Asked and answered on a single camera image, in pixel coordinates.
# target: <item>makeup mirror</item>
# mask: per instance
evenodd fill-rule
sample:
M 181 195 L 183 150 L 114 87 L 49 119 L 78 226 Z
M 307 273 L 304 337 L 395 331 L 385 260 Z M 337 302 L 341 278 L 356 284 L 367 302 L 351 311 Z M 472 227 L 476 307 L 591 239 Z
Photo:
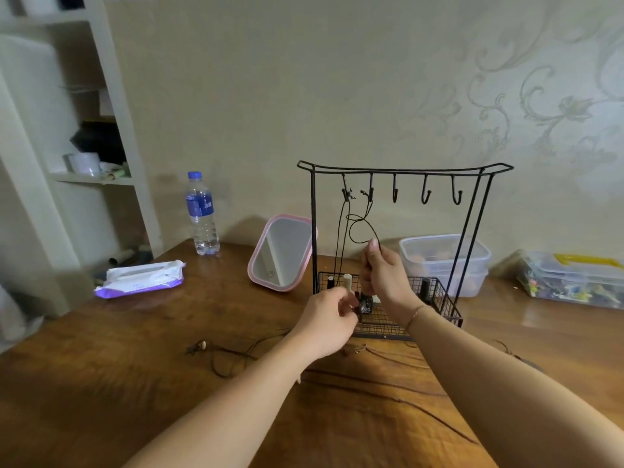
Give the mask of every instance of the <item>makeup mirror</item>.
M 247 265 L 249 278 L 274 291 L 286 292 L 301 282 L 312 254 L 312 222 L 276 215 L 265 226 Z

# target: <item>wallpaper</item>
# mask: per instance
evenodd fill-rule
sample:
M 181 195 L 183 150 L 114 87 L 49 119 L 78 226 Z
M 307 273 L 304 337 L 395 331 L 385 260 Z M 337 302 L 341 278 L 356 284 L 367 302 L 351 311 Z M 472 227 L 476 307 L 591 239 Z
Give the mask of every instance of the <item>wallpaper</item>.
M 624 256 L 624 0 L 109 0 L 163 240 L 189 236 L 185 172 L 204 171 L 226 241 L 309 216 L 299 159 L 333 166 L 507 162 L 479 239 Z M 333 254 L 341 180 L 318 184 Z M 368 178 L 349 187 L 368 186 Z M 376 179 L 382 240 L 457 233 L 450 183 Z M 457 181 L 466 193 L 469 180 Z M 365 200 L 354 201 L 360 213 Z M 358 224 L 356 241 L 371 232 Z M 347 252 L 357 249 L 347 246 Z

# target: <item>hand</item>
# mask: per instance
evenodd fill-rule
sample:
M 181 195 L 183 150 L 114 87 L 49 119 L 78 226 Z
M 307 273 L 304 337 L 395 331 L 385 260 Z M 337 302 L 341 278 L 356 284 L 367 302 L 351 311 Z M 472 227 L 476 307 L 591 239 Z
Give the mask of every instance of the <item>hand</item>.
M 361 262 L 362 292 L 379 297 L 386 314 L 396 324 L 404 326 L 423 302 L 410 286 L 401 257 L 386 246 L 379 246 L 373 238 L 363 249 Z
M 358 323 L 353 307 L 358 304 L 355 295 L 344 287 L 314 294 L 288 336 L 305 348 L 310 362 L 335 353 L 353 334 Z

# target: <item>forearm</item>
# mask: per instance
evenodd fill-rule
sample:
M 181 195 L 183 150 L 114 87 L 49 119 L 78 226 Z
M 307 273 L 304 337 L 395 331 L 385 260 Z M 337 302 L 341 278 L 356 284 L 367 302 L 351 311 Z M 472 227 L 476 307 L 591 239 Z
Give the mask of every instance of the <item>forearm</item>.
M 126 468 L 246 467 L 310 361 L 287 336 L 139 452 Z
M 624 466 L 624 433 L 553 379 L 472 337 L 430 307 L 417 313 L 409 332 L 501 468 Z

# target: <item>table surface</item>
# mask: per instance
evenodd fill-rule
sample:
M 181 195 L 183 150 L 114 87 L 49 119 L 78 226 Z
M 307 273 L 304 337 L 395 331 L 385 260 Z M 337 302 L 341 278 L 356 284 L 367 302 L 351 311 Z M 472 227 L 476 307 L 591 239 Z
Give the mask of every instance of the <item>table surface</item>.
M 174 289 L 110 301 L 94 299 L 0 355 L 0 460 L 6 467 L 117 467 L 209 396 L 225 380 L 206 353 L 185 355 L 199 339 L 245 349 L 292 328 L 311 293 L 311 271 L 287 294 L 253 284 L 253 249 L 223 244 L 197 256 L 185 241 L 160 257 L 187 263 Z M 319 257 L 319 270 L 332 258 Z M 348 263 L 343 271 L 357 271 Z M 624 312 L 531 299 L 515 284 L 487 279 L 460 300 L 464 329 L 538 364 L 624 427 Z M 418 355 L 403 342 L 367 340 L 382 351 Z M 262 354 L 272 344 L 257 350 Z M 217 356 L 229 368 L 232 359 Z M 429 370 L 370 353 L 333 355 L 317 368 L 429 392 Z M 335 376 L 318 381 L 407 399 L 472 435 L 446 397 L 410 393 Z M 423 412 L 365 394 L 303 382 L 290 391 L 254 467 L 491 467 L 480 446 Z

